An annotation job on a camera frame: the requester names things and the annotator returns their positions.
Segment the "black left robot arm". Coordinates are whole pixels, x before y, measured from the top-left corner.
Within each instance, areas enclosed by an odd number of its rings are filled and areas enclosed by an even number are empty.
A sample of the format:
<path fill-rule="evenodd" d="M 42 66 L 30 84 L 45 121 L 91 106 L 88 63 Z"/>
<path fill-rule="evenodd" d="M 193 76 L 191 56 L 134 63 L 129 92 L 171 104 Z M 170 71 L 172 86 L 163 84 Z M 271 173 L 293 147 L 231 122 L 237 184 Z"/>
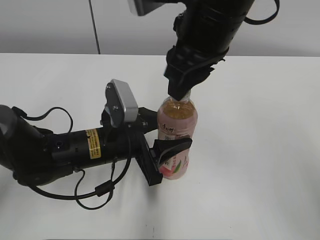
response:
<path fill-rule="evenodd" d="M 136 159 L 149 186 L 160 184 L 163 175 L 149 152 L 145 134 L 157 128 L 157 113 L 138 109 L 135 122 L 118 128 L 100 128 L 54 134 L 37 128 L 18 116 L 10 107 L 0 107 L 0 164 L 14 173 L 14 178 L 43 186 L 86 169 L 112 162 Z"/>

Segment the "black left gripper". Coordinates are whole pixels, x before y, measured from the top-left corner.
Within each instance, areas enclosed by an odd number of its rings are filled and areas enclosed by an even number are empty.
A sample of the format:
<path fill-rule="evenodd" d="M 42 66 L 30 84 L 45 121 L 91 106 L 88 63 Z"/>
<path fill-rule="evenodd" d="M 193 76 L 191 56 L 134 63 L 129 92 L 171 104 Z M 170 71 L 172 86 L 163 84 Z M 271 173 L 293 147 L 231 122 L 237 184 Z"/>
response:
<path fill-rule="evenodd" d="M 112 181 L 114 185 L 123 179 L 133 158 L 138 163 L 149 186 L 160 184 L 163 175 L 158 168 L 165 161 L 188 150 L 193 142 L 191 138 L 156 139 L 153 147 L 150 148 L 145 134 L 158 129 L 157 112 L 145 107 L 138 108 L 138 116 L 135 122 L 123 123 L 120 127 L 111 125 L 110 116 L 104 110 L 101 114 L 100 123 L 104 132 L 104 143 L 101 147 L 106 153 L 106 160 L 115 162 L 126 160 L 123 171 Z"/>

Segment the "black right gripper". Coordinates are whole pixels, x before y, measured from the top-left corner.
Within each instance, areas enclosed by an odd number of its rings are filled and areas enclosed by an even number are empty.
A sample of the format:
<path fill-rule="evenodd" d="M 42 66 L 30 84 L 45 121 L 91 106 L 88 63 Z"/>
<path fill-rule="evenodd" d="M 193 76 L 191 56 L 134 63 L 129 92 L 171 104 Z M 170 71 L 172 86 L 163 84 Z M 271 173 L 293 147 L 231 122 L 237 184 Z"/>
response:
<path fill-rule="evenodd" d="M 226 54 L 225 43 L 214 44 L 212 49 L 174 45 L 166 54 L 164 76 L 168 79 L 168 94 L 181 100 L 195 85 L 210 76 L 213 65 L 222 61 Z"/>

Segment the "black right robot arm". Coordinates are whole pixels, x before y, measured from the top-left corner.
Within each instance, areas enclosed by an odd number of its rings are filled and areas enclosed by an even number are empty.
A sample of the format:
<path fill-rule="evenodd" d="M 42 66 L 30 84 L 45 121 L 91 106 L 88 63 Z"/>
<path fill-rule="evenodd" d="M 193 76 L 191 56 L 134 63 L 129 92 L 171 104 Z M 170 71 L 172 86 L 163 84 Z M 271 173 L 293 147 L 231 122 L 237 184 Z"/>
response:
<path fill-rule="evenodd" d="M 177 40 L 166 54 L 168 95 L 180 101 L 223 61 L 252 0 L 184 0 L 173 23 Z"/>

